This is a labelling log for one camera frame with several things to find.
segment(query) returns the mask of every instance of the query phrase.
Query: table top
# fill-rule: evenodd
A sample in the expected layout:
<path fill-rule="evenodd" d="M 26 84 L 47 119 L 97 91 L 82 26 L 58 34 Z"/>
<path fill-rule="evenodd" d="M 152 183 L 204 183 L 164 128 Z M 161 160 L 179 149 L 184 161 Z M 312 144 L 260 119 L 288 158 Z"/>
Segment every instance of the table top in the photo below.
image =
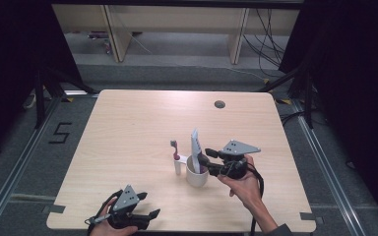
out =
<path fill-rule="evenodd" d="M 224 108 L 216 108 L 216 101 Z M 134 213 L 161 209 L 153 231 L 248 232 L 251 214 L 229 188 L 209 176 L 202 188 L 175 174 L 171 140 L 190 155 L 191 134 L 198 130 L 201 148 L 221 149 L 230 140 L 259 147 L 252 153 L 264 178 L 263 201 L 278 224 L 294 232 L 312 232 L 311 212 L 284 129 L 268 93 L 175 90 L 104 90 L 78 144 L 47 225 L 84 229 L 114 192 L 130 184 L 147 192 Z"/>

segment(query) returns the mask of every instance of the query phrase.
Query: dark sleeve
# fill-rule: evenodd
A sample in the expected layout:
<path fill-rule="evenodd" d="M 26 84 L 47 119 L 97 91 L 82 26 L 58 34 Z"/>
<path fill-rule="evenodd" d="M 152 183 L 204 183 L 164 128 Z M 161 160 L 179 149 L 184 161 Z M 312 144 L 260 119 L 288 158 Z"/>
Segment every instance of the dark sleeve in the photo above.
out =
<path fill-rule="evenodd" d="M 290 232 L 289 227 L 287 227 L 286 224 L 283 224 L 273 230 L 272 232 L 265 234 L 266 236 L 291 236 L 293 235 L 292 232 Z"/>

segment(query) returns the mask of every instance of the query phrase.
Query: aluminum rail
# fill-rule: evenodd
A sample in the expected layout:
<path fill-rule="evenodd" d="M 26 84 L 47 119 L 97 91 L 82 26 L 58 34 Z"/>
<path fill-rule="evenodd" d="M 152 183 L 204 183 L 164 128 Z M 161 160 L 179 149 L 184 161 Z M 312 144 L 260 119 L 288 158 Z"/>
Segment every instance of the aluminum rail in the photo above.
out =
<path fill-rule="evenodd" d="M 27 143 L 26 147 L 24 148 L 23 152 L 20 155 L 20 158 L 18 159 L 10 175 L 5 181 L 5 184 L 1 188 L 0 190 L 0 216 L 3 210 L 5 209 L 5 206 L 9 202 L 11 195 L 14 192 L 14 189 L 17 187 L 17 184 L 20 182 L 25 169 L 27 168 L 32 158 L 32 153 L 35 150 L 36 146 L 38 145 L 38 142 L 45 131 L 46 125 L 51 115 L 57 108 L 58 104 L 60 104 L 60 102 L 61 102 L 61 97 L 53 98 L 50 101 L 50 104 L 48 105 L 48 108 L 46 110 L 46 113 L 47 113 L 46 118 L 43 120 L 41 126 L 33 131 L 29 139 L 29 142 Z"/>
<path fill-rule="evenodd" d="M 300 102 L 296 99 L 293 100 L 293 108 L 295 112 L 303 111 Z M 325 180 L 327 181 L 339 210 L 345 219 L 349 232 L 353 236 L 367 235 L 314 131 L 309 128 L 304 117 L 299 116 L 299 123 L 306 139 L 312 147 Z"/>

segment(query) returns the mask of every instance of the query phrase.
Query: black cable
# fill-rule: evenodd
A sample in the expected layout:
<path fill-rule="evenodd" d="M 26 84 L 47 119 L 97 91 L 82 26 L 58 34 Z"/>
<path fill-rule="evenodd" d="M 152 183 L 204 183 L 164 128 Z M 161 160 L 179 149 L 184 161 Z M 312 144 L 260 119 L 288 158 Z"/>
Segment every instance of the black cable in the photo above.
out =
<path fill-rule="evenodd" d="M 263 19 L 258 11 L 258 9 L 256 9 L 256 13 L 257 13 L 257 16 L 259 17 L 260 19 L 260 22 L 263 26 L 263 29 L 265 30 L 265 39 L 264 41 L 262 42 L 261 40 L 259 40 L 257 38 L 257 40 L 259 40 L 260 42 L 262 42 L 263 44 L 265 44 L 266 42 L 266 38 L 268 37 L 269 38 L 269 41 L 272 43 L 272 46 L 273 47 L 270 47 L 271 49 L 273 49 L 274 53 L 275 53 L 275 56 L 278 60 L 279 63 L 281 63 L 281 60 L 282 60 L 282 57 L 281 55 L 279 54 L 279 51 L 278 51 L 278 48 L 284 53 L 284 50 L 273 40 L 273 33 L 272 33 L 272 9 L 268 9 L 268 26 L 266 27 L 264 22 L 263 22 Z"/>
<path fill-rule="evenodd" d="M 317 108 L 312 108 L 311 112 L 317 111 L 317 110 L 318 110 Z M 282 125 L 284 126 L 287 123 L 287 121 L 290 120 L 291 118 L 293 118 L 295 116 L 301 116 L 303 114 L 305 114 L 305 111 L 298 111 L 298 112 L 295 112 L 295 113 L 292 113 L 292 114 L 289 114 L 289 115 L 281 115 Z"/>
<path fill-rule="evenodd" d="M 265 38 L 263 39 L 263 42 L 264 42 L 264 43 L 266 43 L 266 38 L 267 38 L 267 31 L 266 31 L 266 34 L 265 34 Z M 260 52 L 263 51 L 263 45 L 264 45 L 264 44 L 262 44 L 262 47 L 260 48 Z M 260 67 L 260 70 L 261 70 L 263 73 L 265 73 L 265 72 L 263 71 L 263 69 L 262 69 L 262 64 L 261 64 L 261 62 L 260 62 L 260 57 L 259 57 L 259 67 Z"/>
<path fill-rule="evenodd" d="M 260 184 L 260 198 L 263 198 L 263 194 L 265 192 L 265 182 L 263 180 L 263 177 L 260 175 L 260 173 L 257 171 L 256 167 L 250 163 L 248 163 L 253 168 L 247 168 L 249 171 L 251 171 L 254 176 L 257 178 Z M 253 219 L 251 220 L 251 228 L 250 228 L 250 236 L 254 236 L 254 233 L 256 231 L 256 219 L 253 216 Z"/>
<path fill-rule="evenodd" d="M 247 44 L 250 46 L 250 48 L 255 52 L 257 53 L 259 56 L 262 56 L 264 57 L 266 60 L 268 60 L 270 63 L 274 64 L 275 66 L 279 66 L 279 63 L 275 60 L 273 60 L 270 56 L 266 55 L 265 53 L 263 53 L 262 51 L 260 51 L 256 46 L 253 45 L 253 43 L 251 43 L 247 37 L 245 35 L 244 36 L 244 39 L 245 41 L 247 42 Z"/>
<path fill-rule="evenodd" d="M 256 35 L 256 34 L 254 34 L 254 37 L 256 38 L 256 40 L 258 40 L 259 42 L 260 42 L 260 44 L 265 44 L 262 40 L 260 40 L 260 38 Z M 275 48 L 274 47 L 271 47 L 271 46 L 269 46 L 269 45 L 267 45 L 267 44 L 265 44 L 265 47 L 267 47 L 267 48 L 269 48 L 269 49 L 272 49 L 272 50 L 275 50 Z M 282 51 L 282 50 L 278 50 L 278 49 L 276 49 L 279 53 L 281 53 L 281 54 L 284 54 L 284 51 Z"/>
<path fill-rule="evenodd" d="M 266 27 L 265 27 L 265 24 L 264 24 L 264 22 L 263 22 L 263 20 L 262 20 L 262 17 L 261 17 L 261 15 L 260 15 L 260 13 L 259 13 L 259 10 L 258 9 L 256 9 L 256 13 L 257 13 L 257 16 L 259 17 L 259 19 L 260 19 L 260 22 L 262 23 L 262 26 L 263 26 L 263 29 L 265 30 L 265 32 L 266 32 L 266 34 L 269 36 L 269 40 L 272 42 L 272 44 L 275 46 L 275 47 L 278 47 L 279 48 L 279 50 L 281 50 L 282 52 L 284 52 L 284 49 L 283 48 L 281 48 L 274 40 L 273 40 L 273 35 L 270 33 L 268 33 L 268 29 L 266 29 Z M 269 24 L 270 24 L 270 26 L 271 26 L 271 17 L 272 17 L 272 9 L 268 9 L 268 19 L 269 19 Z"/>

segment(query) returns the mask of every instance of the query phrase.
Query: human hand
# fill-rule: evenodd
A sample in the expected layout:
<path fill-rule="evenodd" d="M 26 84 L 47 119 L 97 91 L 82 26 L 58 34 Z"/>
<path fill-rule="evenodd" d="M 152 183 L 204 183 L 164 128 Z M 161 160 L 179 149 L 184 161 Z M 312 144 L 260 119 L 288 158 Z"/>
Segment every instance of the human hand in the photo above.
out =
<path fill-rule="evenodd" d="M 254 166 L 253 157 L 247 154 L 244 157 L 248 165 Z M 237 180 L 223 175 L 219 175 L 218 179 L 230 188 L 229 195 L 236 195 L 246 208 L 251 209 L 254 202 L 261 201 L 258 180 L 251 171 L 247 171 L 244 177 Z"/>
<path fill-rule="evenodd" d="M 106 215 L 108 213 L 108 207 L 111 206 L 116 199 L 111 199 L 105 208 L 102 210 L 99 216 Z M 114 229 L 107 220 L 94 226 L 91 232 L 91 236 L 128 236 L 137 232 L 137 226 L 128 226 L 122 229 Z"/>
<path fill-rule="evenodd" d="M 254 166 L 253 157 L 247 154 L 244 154 L 244 157 L 247 159 L 248 165 Z M 270 233 L 278 227 L 262 202 L 258 180 L 251 171 L 247 171 L 244 177 L 237 180 L 223 175 L 219 175 L 218 179 L 230 188 L 229 195 L 231 197 L 236 195 L 250 210 L 263 233 Z"/>

